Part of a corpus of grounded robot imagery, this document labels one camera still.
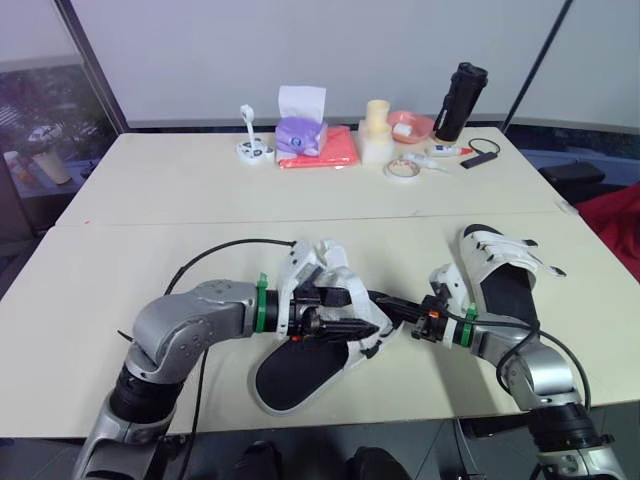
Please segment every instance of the tape roll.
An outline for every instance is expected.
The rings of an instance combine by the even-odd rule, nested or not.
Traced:
[[[420,167],[411,160],[393,160],[385,165],[384,174],[394,181],[402,183],[415,182],[420,173]]]

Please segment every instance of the black cable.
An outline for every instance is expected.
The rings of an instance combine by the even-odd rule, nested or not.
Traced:
[[[455,315],[451,312],[444,312],[448,317],[452,318],[453,320],[456,320],[458,322],[461,323],[468,323],[469,325],[483,325],[486,327],[507,327],[507,328],[520,328],[522,330],[529,330],[529,334],[527,335],[527,337],[525,337],[521,342],[519,342],[516,347],[518,348],[515,352],[511,353],[511,351],[513,351],[516,347],[512,348],[511,350],[509,350],[509,352],[505,353],[505,355],[500,359],[500,362],[498,363],[498,366],[500,366],[500,363],[503,363],[503,360],[506,363],[506,360],[509,359],[509,356],[511,355],[515,355],[515,353],[517,353],[518,350],[520,350],[520,348],[522,348],[524,346],[524,344],[526,342],[528,342],[529,340],[531,340],[533,338],[533,336],[529,337],[532,333],[535,335],[536,333],[538,335],[540,335],[541,337],[546,338],[547,340],[550,340],[551,342],[553,342],[554,344],[556,344],[558,347],[560,347],[560,349],[562,349],[562,351],[564,353],[567,354],[567,356],[571,359],[571,361],[573,362],[573,364],[576,367],[576,370],[578,370],[578,374],[580,375],[580,381],[582,382],[582,388],[584,390],[584,407],[587,411],[589,411],[591,409],[591,386],[589,385],[589,379],[587,377],[587,373],[584,369],[584,367],[582,366],[582,364],[580,363],[580,360],[578,360],[578,357],[576,357],[576,355],[571,351],[571,349],[569,347],[567,347],[564,343],[562,343],[558,338],[554,337],[553,335],[551,335],[550,333],[545,332],[544,330],[540,330],[540,324],[539,322],[535,325],[535,326],[531,326],[531,325],[524,325],[524,324],[517,324],[517,323],[509,323],[509,322],[500,322],[500,321],[484,321],[484,320],[471,320],[471,319],[467,319],[464,317],[461,317],[459,315]],[[498,372],[501,371],[501,369],[498,368],[498,366],[496,366],[496,375],[498,375]]]
[[[189,260],[188,263],[180,267],[180,269],[176,272],[176,274],[171,279],[171,282],[169,282],[169,286],[164,291],[164,294],[169,295],[173,291],[173,287],[175,287],[176,283],[178,283],[178,280],[182,278],[182,275],[184,275],[187,270],[193,267],[196,263],[198,263],[204,257],[211,255],[212,253],[215,253],[217,251],[220,251],[223,248],[233,247],[234,245],[242,245],[244,243],[270,243],[272,245],[285,245],[288,247],[293,247],[296,244],[296,242],[287,242],[285,240],[273,240],[271,238],[243,238],[242,240],[234,240],[233,242],[227,242],[227,243],[217,245],[213,248],[210,248],[209,250],[205,250],[200,255],[192,258],[191,260]]]
[[[584,408],[587,411],[589,411],[591,409],[591,386],[589,385],[587,372],[584,370],[584,367],[580,363],[580,360],[578,360],[578,357],[575,356],[575,354],[569,349],[569,347],[567,347],[564,343],[562,343],[553,335],[547,332],[544,332],[542,330],[540,330],[539,333],[540,333],[540,336],[548,340],[551,340],[558,347],[560,347],[562,351],[567,354],[567,356],[571,359],[573,364],[576,366],[576,369],[578,370],[578,374],[580,375],[580,380],[582,381],[582,388],[584,389]]]
[[[171,292],[173,292],[173,289],[176,286],[176,283],[178,283],[178,280],[182,278],[185,272],[189,270],[191,267],[193,267],[197,262],[202,260],[204,257],[211,255],[212,253],[218,252],[224,248],[233,247],[235,245],[242,245],[245,243],[267,243],[272,245],[284,245],[288,247],[293,247],[296,244],[296,242],[287,242],[285,240],[273,240],[271,238],[244,238],[242,240],[234,240],[232,242],[216,245],[215,247],[205,250],[201,254],[189,260],[189,262],[187,262],[185,265],[180,267],[176,272],[176,274],[171,279],[171,281],[169,282],[169,285],[167,286],[167,289],[165,290],[164,294],[170,295]],[[187,444],[187,451],[185,452],[184,459],[182,460],[182,467],[180,467],[180,473],[178,474],[178,477],[177,477],[178,480],[182,480],[185,474],[187,473],[187,467],[189,466],[189,460],[191,459],[191,452],[193,451],[193,445],[195,444],[195,441],[196,441],[196,432],[198,431],[198,417],[200,416],[200,403],[202,401],[202,384],[204,381],[204,372],[205,372],[205,367],[207,365],[208,352],[209,350],[207,349],[202,354],[202,361],[200,363],[200,374],[198,376],[198,392],[196,393],[196,407],[193,413],[193,422],[191,424],[191,434],[188,440],[189,443]]]
[[[473,142],[478,142],[478,141],[483,141],[483,142],[490,143],[491,145],[493,145],[494,147],[496,147],[496,151],[495,151],[495,152],[493,152],[493,153],[495,153],[496,155],[500,153],[500,145],[498,145],[498,144],[497,144],[496,142],[494,142],[493,140],[489,140],[488,138],[480,138],[480,137],[472,138],[471,140],[469,140],[469,146],[470,146],[471,148],[473,148],[473,150],[474,150],[476,153],[487,153],[487,152],[484,152],[484,151],[480,150],[479,148],[476,148],[476,147],[474,147],[474,146],[472,145],[472,143],[473,143]]]
[[[202,354],[202,362],[200,363],[200,374],[198,375],[198,393],[196,393],[196,409],[193,412],[193,421],[191,422],[191,434],[189,435],[189,444],[187,445],[187,451],[184,454],[182,460],[182,466],[180,467],[180,473],[178,473],[178,480],[182,480],[187,473],[189,467],[189,460],[191,460],[191,452],[193,451],[193,445],[196,443],[196,432],[198,431],[198,418],[200,417],[200,402],[202,400],[202,385],[204,383],[204,370],[207,365],[207,355],[209,349],[206,349]]]
[[[511,390],[509,389],[509,386],[504,382],[504,379],[502,378],[502,370],[504,369],[504,366],[507,364],[509,359],[513,357],[516,353],[518,353],[520,349],[522,349],[522,347],[524,347],[527,344],[527,342],[530,342],[531,340],[533,340],[533,338],[538,334],[539,331],[540,331],[539,325],[537,326],[537,328],[531,327],[527,336],[524,337],[522,340],[520,340],[515,345],[515,347],[513,347],[511,350],[505,353],[500,358],[498,365],[496,365],[496,380],[498,381],[498,384],[502,387],[502,389],[508,394],[511,394]]]
[[[531,472],[531,475],[529,475],[529,480],[536,480],[538,478],[538,475],[540,475],[541,471],[542,471],[542,467],[540,466],[539,463],[536,463],[536,466],[533,467],[533,471]]]

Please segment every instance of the floor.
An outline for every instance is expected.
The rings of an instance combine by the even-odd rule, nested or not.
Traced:
[[[592,418],[599,432],[615,437],[613,448],[627,478],[640,479],[640,403],[598,408]],[[285,462],[286,480],[339,478],[344,460],[360,446],[386,449],[415,480],[456,478],[463,468],[468,474],[483,474],[489,480],[529,478],[536,448],[525,428],[491,438],[467,439],[468,449],[457,428],[455,421],[445,420],[201,434],[188,478],[229,479],[237,459],[256,440],[270,440],[278,446]],[[79,449],[77,445],[50,440],[0,440],[0,478],[70,478]],[[178,457],[169,465],[166,480],[176,478],[180,461]]]

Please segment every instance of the white tissue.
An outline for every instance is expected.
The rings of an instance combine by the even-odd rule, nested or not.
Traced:
[[[327,89],[322,87],[282,85],[278,92],[280,117],[310,118],[322,123]]]

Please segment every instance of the white cable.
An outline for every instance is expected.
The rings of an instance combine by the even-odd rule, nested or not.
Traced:
[[[469,444],[467,443],[467,438],[464,436],[464,432],[462,431],[462,425],[460,424],[460,419],[456,418],[456,425],[458,427],[458,430],[460,431],[460,436],[462,437],[462,443],[464,444],[464,448],[467,451],[467,455],[469,455],[469,460],[471,460],[471,465],[473,466],[474,469],[474,473],[480,473],[480,469],[478,468],[478,465],[476,464],[476,461],[473,458],[473,455],[471,454],[471,449],[469,448]]]

